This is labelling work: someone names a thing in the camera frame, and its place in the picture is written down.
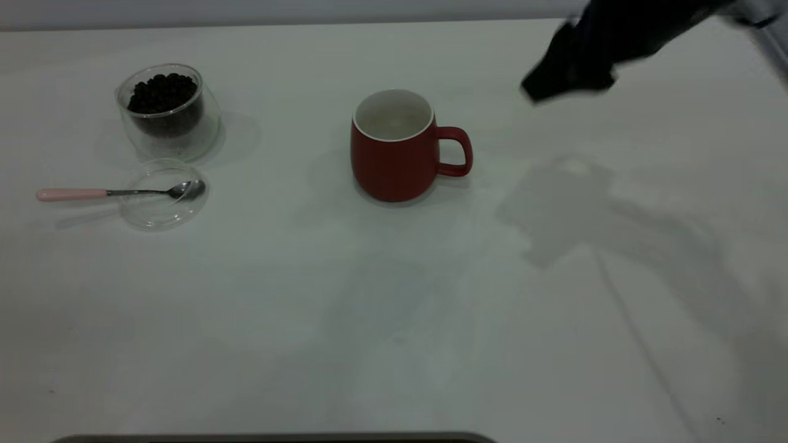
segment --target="pink spoon handle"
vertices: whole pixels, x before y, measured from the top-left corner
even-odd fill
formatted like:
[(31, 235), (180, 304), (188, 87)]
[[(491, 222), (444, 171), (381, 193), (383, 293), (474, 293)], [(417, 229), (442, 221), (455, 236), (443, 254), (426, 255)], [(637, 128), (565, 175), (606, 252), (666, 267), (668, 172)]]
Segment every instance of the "pink spoon handle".
[(106, 189), (39, 189), (35, 197), (42, 202), (64, 202), (106, 197)]

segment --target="red mug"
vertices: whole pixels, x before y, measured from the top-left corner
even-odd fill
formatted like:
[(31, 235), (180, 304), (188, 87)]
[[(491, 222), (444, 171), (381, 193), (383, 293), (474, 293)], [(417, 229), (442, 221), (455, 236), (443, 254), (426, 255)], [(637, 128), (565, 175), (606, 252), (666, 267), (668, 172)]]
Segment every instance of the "red mug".
[[(464, 165), (440, 162), (440, 139), (463, 146)], [(462, 177), (474, 164), (468, 134), (460, 128), (439, 128), (429, 102), (403, 89), (372, 94), (359, 104), (353, 114), (350, 152), (361, 188), (389, 202), (418, 197), (437, 174)]]

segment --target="metal spoon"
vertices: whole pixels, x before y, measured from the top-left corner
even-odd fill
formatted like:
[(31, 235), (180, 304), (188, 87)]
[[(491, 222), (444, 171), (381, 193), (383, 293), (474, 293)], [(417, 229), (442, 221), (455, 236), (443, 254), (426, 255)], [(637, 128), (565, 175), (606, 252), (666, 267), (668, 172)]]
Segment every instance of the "metal spoon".
[(67, 200), (87, 200), (101, 197), (114, 197), (118, 195), (164, 194), (174, 199), (196, 199), (205, 192), (205, 182), (201, 180), (185, 181), (176, 184), (166, 191), (151, 189), (136, 189), (113, 191), (109, 189), (39, 189), (35, 197), (42, 202), (64, 202)]

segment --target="coffee bean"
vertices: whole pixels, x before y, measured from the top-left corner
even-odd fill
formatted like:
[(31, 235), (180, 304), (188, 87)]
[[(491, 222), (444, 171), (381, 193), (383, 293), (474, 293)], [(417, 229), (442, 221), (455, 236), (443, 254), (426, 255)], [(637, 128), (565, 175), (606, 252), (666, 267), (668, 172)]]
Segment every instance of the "coffee bean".
[[(197, 84), (189, 76), (158, 74), (134, 87), (128, 110), (138, 114), (159, 114), (174, 110), (188, 102), (197, 92)], [(203, 116), (203, 102), (198, 97), (189, 106), (165, 117), (133, 117), (137, 127), (158, 138), (182, 136), (191, 131)]]

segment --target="glass jar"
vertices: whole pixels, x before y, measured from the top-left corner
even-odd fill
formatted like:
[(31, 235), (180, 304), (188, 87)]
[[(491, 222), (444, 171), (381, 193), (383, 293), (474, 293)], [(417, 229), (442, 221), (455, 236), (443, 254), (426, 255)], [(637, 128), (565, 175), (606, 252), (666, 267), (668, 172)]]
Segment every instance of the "glass jar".
[[(188, 76), (197, 85), (194, 95), (184, 104), (156, 114), (128, 110), (139, 83), (162, 74)], [(205, 154), (219, 133), (221, 111), (203, 77), (191, 66), (178, 63), (151, 66), (130, 76), (115, 90), (117, 106), (126, 136), (148, 158), (177, 158), (188, 162)]]

